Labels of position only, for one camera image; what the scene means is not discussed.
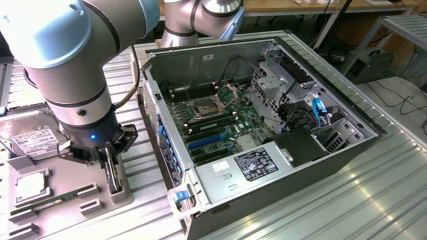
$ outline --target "blue pcie slot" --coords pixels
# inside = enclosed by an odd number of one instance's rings
[[[194,142],[191,144],[189,144],[189,149],[195,149],[198,147],[202,147],[203,145],[219,142],[225,139],[225,133],[222,133],[221,135],[213,136],[210,138],[206,138],[198,142]]]

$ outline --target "warning label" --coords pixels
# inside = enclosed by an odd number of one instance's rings
[[[234,160],[250,182],[279,170],[263,147],[237,156]]]
[[[57,151],[59,143],[50,128],[13,136],[13,141],[30,157]]]

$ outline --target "metal table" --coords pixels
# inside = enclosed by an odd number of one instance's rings
[[[242,34],[237,39],[270,36],[285,39],[389,131],[389,135],[337,174],[266,206],[205,239],[426,238],[426,144],[366,98],[340,71],[293,34],[283,31],[262,32]],[[203,43],[215,41],[213,38],[202,40]],[[155,47],[154,43],[137,46],[142,62],[147,58],[145,50]],[[126,94],[133,82],[130,53],[130,50],[122,53],[105,68],[114,102]],[[15,83],[26,86],[23,81],[22,67],[15,63],[13,86]],[[17,99],[15,93],[21,92],[11,93],[10,98]],[[118,118],[126,123],[135,122],[145,129],[135,100],[127,104]],[[49,239],[185,239],[181,223],[169,206],[167,188],[146,131],[139,134],[146,138],[142,137],[123,154],[134,203],[70,227]],[[0,194],[6,192],[5,168],[0,166]],[[6,206],[2,203],[5,200],[5,197],[0,198],[2,207]]]
[[[369,47],[372,40],[374,39],[378,31],[382,27],[389,28],[392,34],[380,42],[378,48],[384,48],[393,34],[400,34],[413,44],[427,51],[427,17],[424,15],[408,15],[408,16],[382,16],[372,30],[369,31],[356,53],[346,60],[341,72],[346,75],[356,64],[356,61],[362,51]]]

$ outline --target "green circuit board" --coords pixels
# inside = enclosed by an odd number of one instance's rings
[[[229,83],[218,87],[214,95],[167,104],[198,166],[262,145],[274,135],[245,92]],[[213,138],[215,142],[195,147]]]

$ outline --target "wooden table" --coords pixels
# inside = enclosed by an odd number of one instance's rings
[[[373,5],[368,3],[365,0],[353,0],[350,7],[348,8],[346,13],[369,13],[369,12],[390,12],[390,11],[402,11],[404,15],[409,15],[414,8],[420,5],[414,0],[402,0],[405,2],[405,6],[402,3],[397,3],[390,5]],[[314,48],[318,48],[327,36],[327,33],[332,29],[332,26],[337,20],[341,9],[344,8],[346,0],[342,0],[341,3],[322,5],[319,3],[307,3],[305,0],[302,3],[295,3],[293,0],[245,0],[245,8],[246,8],[246,17],[258,17],[255,23],[259,21],[259,17],[262,16],[286,16],[286,15],[315,15],[332,14],[329,21],[325,25],[321,36],[317,40]],[[163,0],[159,0],[161,4],[161,20],[165,20],[166,14],[166,3]]]

